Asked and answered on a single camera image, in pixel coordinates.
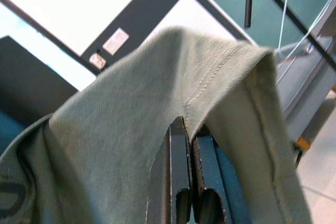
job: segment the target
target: white floor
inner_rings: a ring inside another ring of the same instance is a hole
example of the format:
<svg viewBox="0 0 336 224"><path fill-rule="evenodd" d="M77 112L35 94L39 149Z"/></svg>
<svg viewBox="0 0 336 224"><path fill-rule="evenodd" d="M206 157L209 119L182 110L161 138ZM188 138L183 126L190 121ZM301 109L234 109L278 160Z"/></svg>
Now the white floor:
<svg viewBox="0 0 336 224"><path fill-rule="evenodd" d="M336 223L336 110L303 156L298 175L313 223Z"/></svg>

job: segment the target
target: white cable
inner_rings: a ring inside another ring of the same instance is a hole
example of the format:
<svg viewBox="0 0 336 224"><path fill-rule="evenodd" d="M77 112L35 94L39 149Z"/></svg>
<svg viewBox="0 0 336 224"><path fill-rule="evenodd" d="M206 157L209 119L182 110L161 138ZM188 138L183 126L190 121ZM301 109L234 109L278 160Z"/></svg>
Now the white cable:
<svg viewBox="0 0 336 224"><path fill-rule="evenodd" d="M324 16L324 14L327 12L328 8L330 7L332 3L332 0L328 0L326 4L324 5L323 9L320 11L319 15L316 17L314 22L311 24L311 26L308 29L308 32L304 35L304 37L297 43L297 45L293 48L293 50L288 54L288 56L285 58L288 59L292 56L292 54L295 52L295 50L301 45L301 43L308 37L308 35L313 31L313 29L316 27L318 22L321 20L321 18Z"/></svg>
<svg viewBox="0 0 336 224"><path fill-rule="evenodd" d="M282 12L282 20L281 20L281 28L280 28L280 36L279 36L279 45L278 45L278 52L279 55L281 54L281 41L282 41L282 33L283 33L283 28L285 24L285 16L286 16L286 10L287 10L287 1L285 0L285 4L283 5L283 12Z"/></svg>

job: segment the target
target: cloth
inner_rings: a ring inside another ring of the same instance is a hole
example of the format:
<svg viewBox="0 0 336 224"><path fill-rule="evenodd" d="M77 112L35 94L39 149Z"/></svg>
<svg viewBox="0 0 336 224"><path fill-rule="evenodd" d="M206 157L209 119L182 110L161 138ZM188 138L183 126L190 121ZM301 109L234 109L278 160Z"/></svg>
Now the cloth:
<svg viewBox="0 0 336 224"><path fill-rule="evenodd" d="M0 223L145 223L150 168L177 116L190 139L208 126L253 223L310 222L271 53L176 28L15 139L0 157Z"/></svg>

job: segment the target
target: black metal clip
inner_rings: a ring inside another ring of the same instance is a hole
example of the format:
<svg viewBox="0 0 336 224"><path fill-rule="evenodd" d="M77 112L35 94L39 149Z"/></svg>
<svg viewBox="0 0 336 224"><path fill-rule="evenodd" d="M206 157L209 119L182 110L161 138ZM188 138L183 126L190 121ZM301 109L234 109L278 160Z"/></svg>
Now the black metal clip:
<svg viewBox="0 0 336 224"><path fill-rule="evenodd" d="M146 224L185 224L191 204L199 224L249 224L236 171L206 126L191 146L175 119L151 168Z"/></svg>

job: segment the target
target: white sticker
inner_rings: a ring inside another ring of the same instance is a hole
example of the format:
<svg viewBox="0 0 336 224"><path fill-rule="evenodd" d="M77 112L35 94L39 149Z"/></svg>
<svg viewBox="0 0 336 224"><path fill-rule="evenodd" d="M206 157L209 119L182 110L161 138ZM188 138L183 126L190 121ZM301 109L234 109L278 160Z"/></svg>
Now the white sticker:
<svg viewBox="0 0 336 224"><path fill-rule="evenodd" d="M89 62L100 70L106 65L106 60L96 52L91 55Z"/></svg>
<svg viewBox="0 0 336 224"><path fill-rule="evenodd" d="M119 27L118 30L105 42L103 48L111 55L114 55L128 38L129 35Z"/></svg>

